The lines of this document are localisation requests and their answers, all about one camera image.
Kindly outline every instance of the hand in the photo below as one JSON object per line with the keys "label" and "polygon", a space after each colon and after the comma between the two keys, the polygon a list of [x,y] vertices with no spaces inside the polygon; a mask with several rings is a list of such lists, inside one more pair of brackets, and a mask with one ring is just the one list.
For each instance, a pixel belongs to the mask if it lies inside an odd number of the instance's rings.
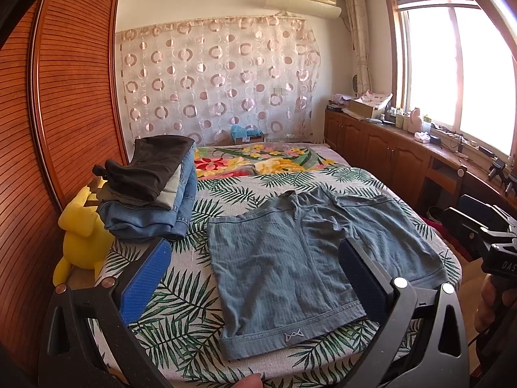
{"label": "hand", "polygon": [[234,384],[232,388],[263,388],[260,373],[254,373],[242,378],[239,382]]}
{"label": "hand", "polygon": [[[495,320],[494,303],[497,296],[497,290],[492,284],[492,276],[488,274],[485,277],[481,287],[481,298],[479,299],[478,309],[474,319],[474,328],[478,333],[485,331]],[[502,294],[502,303],[514,309],[517,309],[515,300],[517,299],[517,288],[506,290]]]}

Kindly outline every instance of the bottle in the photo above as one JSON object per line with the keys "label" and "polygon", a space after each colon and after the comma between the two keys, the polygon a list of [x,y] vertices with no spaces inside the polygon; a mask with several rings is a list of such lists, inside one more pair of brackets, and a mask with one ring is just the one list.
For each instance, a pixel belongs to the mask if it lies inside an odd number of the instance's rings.
{"label": "bottle", "polygon": [[422,132],[431,134],[431,121],[432,119],[428,117],[427,115],[424,115],[423,117],[423,123],[422,123]]}
{"label": "bottle", "polygon": [[395,115],[395,126],[397,128],[402,128],[403,124],[404,124],[404,115],[402,114],[402,112],[397,112]]}
{"label": "bottle", "polygon": [[409,125],[407,130],[414,134],[422,132],[422,118],[420,117],[420,108],[415,108],[409,114]]}
{"label": "bottle", "polygon": [[404,114],[404,122],[402,123],[402,129],[407,131],[407,127],[409,126],[409,113]]}

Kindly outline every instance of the sheer curtain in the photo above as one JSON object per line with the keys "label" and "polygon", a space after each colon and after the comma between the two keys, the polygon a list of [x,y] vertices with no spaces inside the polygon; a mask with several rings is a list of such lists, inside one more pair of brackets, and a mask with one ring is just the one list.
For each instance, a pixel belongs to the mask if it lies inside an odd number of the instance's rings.
{"label": "sheer curtain", "polygon": [[290,141],[312,134],[320,52],[303,18],[190,20],[126,30],[117,42],[133,138],[225,144],[234,124]]}
{"label": "sheer curtain", "polygon": [[371,89],[368,71],[368,17],[364,0],[345,0],[348,23],[352,33],[353,54],[356,59],[357,93],[362,95]]}

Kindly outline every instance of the stuffed toy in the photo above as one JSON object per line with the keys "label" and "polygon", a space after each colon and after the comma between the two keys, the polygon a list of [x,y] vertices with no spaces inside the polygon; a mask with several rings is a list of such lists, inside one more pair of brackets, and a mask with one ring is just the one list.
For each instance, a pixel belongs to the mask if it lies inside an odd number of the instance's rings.
{"label": "stuffed toy", "polygon": [[89,187],[84,187],[61,213],[58,225],[66,232],[63,258],[54,269],[52,282],[55,286],[66,283],[73,265],[95,270],[95,279],[99,276],[115,237],[104,229],[96,212],[97,203],[95,194]]}

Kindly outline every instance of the denim jeans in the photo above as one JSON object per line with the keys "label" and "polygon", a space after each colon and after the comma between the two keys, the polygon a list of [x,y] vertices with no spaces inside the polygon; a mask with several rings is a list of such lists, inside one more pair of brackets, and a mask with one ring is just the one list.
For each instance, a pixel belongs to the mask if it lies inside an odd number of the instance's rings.
{"label": "denim jeans", "polygon": [[185,237],[197,192],[194,153],[195,144],[182,161],[172,210],[129,206],[110,200],[97,208],[104,228],[122,241],[143,241],[157,236],[168,240]]}
{"label": "denim jeans", "polygon": [[243,215],[211,218],[207,230],[227,360],[292,346],[365,315],[338,262],[346,237],[391,277],[426,288],[448,280],[439,255],[387,195],[289,191]]}

